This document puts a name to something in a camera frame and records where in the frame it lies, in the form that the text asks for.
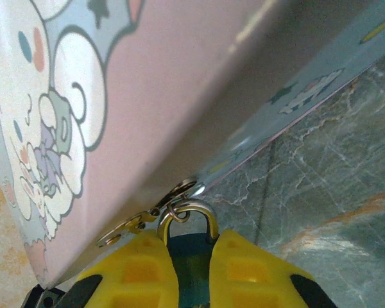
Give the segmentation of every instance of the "cartoon character print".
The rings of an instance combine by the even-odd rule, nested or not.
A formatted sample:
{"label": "cartoon character print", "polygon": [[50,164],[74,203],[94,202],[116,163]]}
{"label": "cartoon character print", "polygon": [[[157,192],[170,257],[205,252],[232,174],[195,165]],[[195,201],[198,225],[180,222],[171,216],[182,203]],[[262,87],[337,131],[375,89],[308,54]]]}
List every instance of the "cartoon character print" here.
{"label": "cartoon character print", "polygon": [[293,90],[293,87],[295,87],[297,83],[298,82],[294,82],[288,87],[282,87],[281,89],[279,89],[278,92],[275,93],[275,95],[268,101],[268,103],[271,103],[271,105],[274,105],[277,101],[280,100],[280,98],[291,93],[291,91]]}
{"label": "cartoon character print", "polygon": [[13,191],[13,185],[8,180],[7,176],[4,178],[4,181],[1,183],[4,193],[6,194],[7,200],[11,207],[15,207],[15,195]]}
{"label": "cartoon character print", "polygon": [[322,92],[327,90],[331,83],[344,71],[344,69],[338,69],[328,75],[319,77],[308,85],[299,93],[292,101],[288,103],[281,111],[280,114],[290,114],[292,111],[299,109],[300,107],[308,104],[312,99],[318,97]]}
{"label": "cartoon character print", "polygon": [[50,12],[45,1],[0,1],[0,124],[13,191],[25,219],[37,208],[49,239],[81,194],[85,152],[97,143],[105,116],[103,71],[83,35],[61,36],[50,69],[40,14],[62,7]]}
{"label": "cartoon character print", "polygon": [[54,17],[58,12],[62,11],[70,0],[32,0],[40,12],[41,17],[46,20]]}

